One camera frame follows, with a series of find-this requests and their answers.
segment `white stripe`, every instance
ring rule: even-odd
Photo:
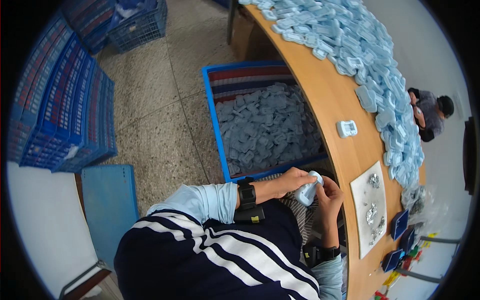
[[[191,220],[189,220],[189,222],[193,223],[197,227],[200,227]],[[151,230],[156,231],[156,232],[170,232],[170,233],[173,234],[175,240],[177,240],[177,241],[186,240],[185,236],[183,235],[183,232],[181,230],[170,229],[170,228],[167,228],[167,227],[165,227],[165,226],[163,226],[163,225],[161,225],[160,223],[157,223],[157,222],[140,221],[140,222],[135,223],[132,228],[145,228],[145,227],[148,227]],[[260,281],[256,280],[250,274],[248,274],[247,272],[242,270],[236,263],[234,263],[232,261],[228,261],[228,260],[220,257],[215,252],[215,250],[213,248],[207,247],[205,249],[200,249],[200,244],[202,243],[202,237],[195,237],[195,238],[193,238],[193,241],[195,242],[195,246],[193,247],[193,251],[196,254],[204,252],[206,257],[208,258],[208,260],[210,260],[211,262],[213,262],[214,264],[216,264],[220,267],[226,268],[230,273],[232,273],[233,276],[240,279],[247,286],[253,287],[253,286],[257,286],[257,285],[262,284]]]
[[[250,81],[267,81],[267,80],[285,80],[285,79],[293,79],[292,74],[273,74],[273,75],[257,75],[257,76],[244,76],[244,77],[233,77],[233,78],[225,78],[225,79],[218,79],[213,80],[210,82],[210,86],[218,86],[224,84],[238,84],[243,82],[250,82]]]
[[[242,280],[242,282],[248,286],[256,286],[262,283],[254,279],[251,275],[249,275],[244,270],[242,270],[236,263],[225,260],[224,258],[220,257],[215,252],[215,250],[210,247],[212,244],[216,243],[220,247],[222,247],[224,251],[241,257],[253,268],[258,270],[260,273],[270,278],[271,280],[280,281],[281,287],[294,290],[297,293],[299,293],[302,297],[307,299],[318,298],[317,281],[313,277],[308,275],[306,272],[304,272],[301,268],[291,264],[276,245],[274,245],[273,243],[269,242],[268,240],[260,236],[257,236],[248,232],[238,231],[238,230],[223,230],[215,233],[213,229],[208,228],[204,231],[201,226],[197,225],[195,222],[189,220],[186,216],[181,214],[164,212],[164,213],[156,213],[151,216],[163,217],[175,223],[179,227],[190,230],[192,232],[192,236],[194,236],[193,240],[195,245],[193,247],[193,251],[196,254],[204,252],[207,258],[211,262],[213,262],[218,266],[226,268],[230,273],[232,273],[238,279]],[[174,234],[174,237],[176,240],[185,240],[185,237],[181,230],[169,229],[157,222],[148,222],[148,221],[140,221],[136,223],[134,227],[140,228],[140,225],[136,226],[139,223],[142,223],[142,227],[149,227],[152,230],[157,232],[170,231]],[[211,232],[211,234],[214,236],[220,235],[222,233],[236,233],[246,238],[250,238],[263,243],[265,246],[271,249],[286,266],[296,270],[301,276],[306,277],[305,278],[306,280],[310,279],[317,286],[317,290],[315,290],[307,282],[297,279],[295,276],[293,276],[291,272],[283,269],[273,259],[271,259],[267,254],[265,254],[265,252],[262,249],[258,248],[257,246],[238,240],[231,235],[223,235],[218,238],[212,238],[210,234],[207,234],[207,230]],[[204,246],[207,248],[200,249],[200,246],[203,241],[202,240],[203,235],[206,235]]]
[[[272,242],[270,242],[269,240],[265,239],[265,238],[262,238],[261,236],[258,236],[258,235],[255,235],[255,234],[252,234],[252,233],[249,233],[249,232],[244,232],[244,231],[239,231],[239,230],[222,230],[222,231],[219,231],[219,232],[215,232],[212,230],[212,233],[213,235],[220,235],[222,233],[236,233],[240,236],[243,236],[243,237],[246,237],[246,238],[249,238],[249,239],[252,239],[252,240],[256,240],[262,244],[264,244],[266,247],[268,247],[270,250],[272,250],[273,253],[275,253],[275,255],[278,256],[278,258],[287,266],[287,267],[290,267],[292,269],[294,269],[295,271],[297,271],[301,276],[309,279],[310,281],[312,281],[318,288],[318,282],[315,278],[313,278],[311,275],[309,275],[307,272],[303,271],[301,268],[293,265],[290,263],[290,261],[288,261],[288,259],[285,257],[285,255],[283,255],[283,253],[280,251],[280,249],[275,245],[273,244]]]
[[[151,230],[156,232],[170,232],[171,234],[173,234],[173,237],[177,241],[185,240],[185,237],[181,230],[173,230],[170,228],[166,228],[165,226],[157,222],[139,221],[132,226],[132,228],[145,228],[145,227],[148,227]]]
[[[211,238],[207,235],[205,246],[210,246],[213,243],[220,245],[226,252],[243,258],[253,268],[271,280],[280,281],[281,287],[294,290],[307,299],[318,299],[318,290],[283,269],[257,246],[238,240],[231,235],[223,235],[218,238]]]

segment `yellow tag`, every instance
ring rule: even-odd
[[[434,238],[434,237],[436,237],[437,235],[438,235],[438,232],[435,232],[435,233],[429,234],[427,237],[429,237],[429,238]],[[424,241],[423,241],[423,244],[420,246],[420,248],[430,248],[430,244],[431,244],[431,243],[432,243],[431,241],[424,240]]]
[[[397,272],[397,271],[393,271],[390,276],[387,278],[387,280],[385,280],[384,282],[384,286],[389,286],[392,284],[392,282],[397,279],[398,277],[400,276],[400,273]]]

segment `white wall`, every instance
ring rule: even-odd
[[[429,143],[425,153],[427,184],[436,186],[436,201],[449,203],[448,216],[439,218],[444,225],[438,237],[460,238],[465,230],[471,197],[464,191],[462,145],[464,121],[471,116],[465,79],[459,63],[433,17],[418,0],[363,0],[382,22],[394,42],[398,69],[412,86],[449,95],[456,103],[455,113],[445,121],[445,131]],[[452,245],[432,243],[412,271],[440,277],[445,274],[454,251]],[[437,285],[411,277],[402,277],[388,297],[399,300],[427,299]]]
[[[13,162],[7,163],[7,175],[13,218],[27,255],[58,298],[66,284],[97,262],[74,175],[20,168]],[[98,271],[92,270],[77,285]]]

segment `light blue sleeve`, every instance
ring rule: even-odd
[[[321,300],[342,299],[342,258],[340,255],[331,261],[326,261],[312,268],[318,282]]]
[[[194,217],[200,224],[215,219],[232,224],[237,205],[237,184],[182,185],[164,202],[154,204],[147,216],[156,210],[174,209]]]

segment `curved wooden table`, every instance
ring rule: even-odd
[[[391,273],[385,274],[380,262],[388,252],[398,247],[399,240],[395,242],[390,236],[390,222],[395,214],[402,210],[400,193],[403,190],[396,180],[388,178],[388,167],[383,165],[384,144],[375,128],[375,114],[366,112],[361,107],[355,94],[358,85],[352,77],[338,74],[329,60],[319,60],[313,56],[311,48],[287,42],[281,35],[274,33],[270,28],[274,22],[265,20],[256,6],[245,7],[282,55],[317,119],[335,177],[345,193],[343,217],[348,248],[347,299],[369,299]],[[358,134],[346,139],[340,138],[336,130],[336,122],[340,120],[354,120]],[[382,163],[385,184],[387,231],[360,260],[359,235],[350,182],[377,160]],[[424,166],[420,168],[420,182],[425,183]]]

